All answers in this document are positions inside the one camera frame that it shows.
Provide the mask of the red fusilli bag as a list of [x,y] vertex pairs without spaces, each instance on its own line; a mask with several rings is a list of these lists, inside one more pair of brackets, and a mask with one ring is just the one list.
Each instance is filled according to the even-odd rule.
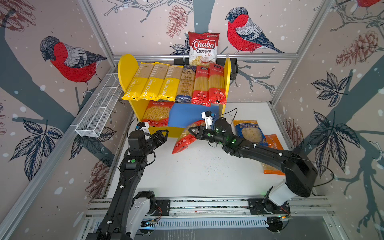
[[187,149],[189,145],[191,145],[193,142],[197,140],[197,138],[189,132],[189,128],[205,126],[205,125],[206,124],[204,120],[199,120],[188,125],[185,128],[185,130],[182,132],[180,137],[178,138],[177,142],[175,143],[172,154],[182,152],[183,150]]
[[150,101],[142,122],[148,123],[150,127],[167,127],[173,106],[174,102]]

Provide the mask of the red spaghetti pack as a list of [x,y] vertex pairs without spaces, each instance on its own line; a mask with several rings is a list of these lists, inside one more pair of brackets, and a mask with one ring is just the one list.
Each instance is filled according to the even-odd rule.
[[194,90],[192,96],[193,105],[210,107],[209,97],[209,69],[203,66],[197,66]]
[[209,65],[209,97],[212,104],[225,105],[227,103],[224,79],[224,67],[210,63]]

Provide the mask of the dark blue spaghetti pack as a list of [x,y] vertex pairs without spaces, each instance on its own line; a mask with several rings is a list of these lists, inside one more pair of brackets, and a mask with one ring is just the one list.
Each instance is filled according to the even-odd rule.
[[185,65],[179,82],[175,102],[190,104],[195,84],[196,66]]

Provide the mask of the yellow spaghetti pack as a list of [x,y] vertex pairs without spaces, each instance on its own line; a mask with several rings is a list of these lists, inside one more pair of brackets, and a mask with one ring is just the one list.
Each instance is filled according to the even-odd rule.
[[170,66],[168,68],[163,85],[157,96],[157,101],[174,102],[183,72],[183,66]]
[[155,63],[140,99],[156,101],[170,65]]
[[154,68],[154,63],[141,63],[122,100],[138,101]]

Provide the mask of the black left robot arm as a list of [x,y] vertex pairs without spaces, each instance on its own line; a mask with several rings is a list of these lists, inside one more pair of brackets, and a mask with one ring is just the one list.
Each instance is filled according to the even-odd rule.
[[154,192],[135,195],[135,191],[145,168],[150,165],[148,156],[166,143],[168,134],[168,130],[158,130],[151,135],[138,129],[129,134],[129,147],[120,164],[116,192],[103,221],[95,233],[87,235],[87,240],[133,240],[145,216],[155,212]]

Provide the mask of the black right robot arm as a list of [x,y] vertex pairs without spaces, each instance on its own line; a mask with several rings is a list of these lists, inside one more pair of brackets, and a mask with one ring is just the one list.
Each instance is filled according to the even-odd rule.
[[198,126],[189,128],[189,132],[198,140],[221,145],[231,156],[252,159],[278,169],[285,174],[290,191],[300,197],[310,196],[318,171],[308,159],[302,159],[292,151],[272,149],[236,136],[225,118],[216,120],[212,129]]

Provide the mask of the yellow wooden shelf unit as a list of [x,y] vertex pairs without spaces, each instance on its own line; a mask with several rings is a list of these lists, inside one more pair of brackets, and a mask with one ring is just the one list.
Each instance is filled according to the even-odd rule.
[[[123,55],[120,58],[118,63],[118,77],[125,94],[130,89],[129,84],[134,82],[134,76],[140,66],[141,63],[139,63],[133,55]],[[144,116],[151,102],[149,100],[129,100],[129,103],[138,121],[144,122]],[[201,120],[202,112],[206,111],[212,111],[216,116],[219,116],[225,113],[226,105],[213,104],[210,107],[204,107],[193,104],[175,103],[168,111],[168,124],[164,126],[155,121],[155,125],[149,127],[149,132],[153,134],[157,130],[169,130],[169,136],[171,138],[177,138],[189,124]]]

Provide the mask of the blue orecchiette pasta bag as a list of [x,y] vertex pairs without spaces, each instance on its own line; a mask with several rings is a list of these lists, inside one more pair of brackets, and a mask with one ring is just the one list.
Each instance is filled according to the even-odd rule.
[[267,147],[267,139],[263,134],[258,121],[251,120],[234,120],[234,126],[236,133],[239,137],[243,137],[246,140]]

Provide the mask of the orange pasta bag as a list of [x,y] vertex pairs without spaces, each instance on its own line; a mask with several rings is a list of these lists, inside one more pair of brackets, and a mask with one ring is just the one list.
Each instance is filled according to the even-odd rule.
[[[283,147],[276,134],[265,135],[265,137],[266,137],[269,148],[276,149],[276,150],[283,150]],[[283,172],[267,164],[262,164],[262,167],[263,167],[264,174],[280,175],[280,176],[285,175]]]

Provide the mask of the Chuba cassava chips bag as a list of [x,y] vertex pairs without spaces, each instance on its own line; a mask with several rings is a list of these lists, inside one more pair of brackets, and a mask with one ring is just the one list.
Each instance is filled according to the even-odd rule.
[[209,67],[217,61],[219,33],[189,32],[189,63],[191,66]]

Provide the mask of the black wall basket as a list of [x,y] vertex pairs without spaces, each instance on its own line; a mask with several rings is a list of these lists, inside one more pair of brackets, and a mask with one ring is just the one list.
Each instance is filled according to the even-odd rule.
[[[224,67],[225,61],[226,60],[224,58],[218,58],[216,63]],[[185,66],[189,64],[190,64],[189,59],[174,59],[174,65]],[[238,62],[236,58],[230,58],[230,67],[231,67],[230,80],[235,80],[239,72]]]

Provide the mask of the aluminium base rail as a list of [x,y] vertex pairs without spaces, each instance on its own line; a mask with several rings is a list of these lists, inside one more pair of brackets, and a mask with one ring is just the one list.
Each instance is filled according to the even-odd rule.
[[139,224],[141,231],[209,228],[284,229],[294,217],[334,215],[326,197],[294,198],[267,212],[260,196],[158,198],[155,213]]

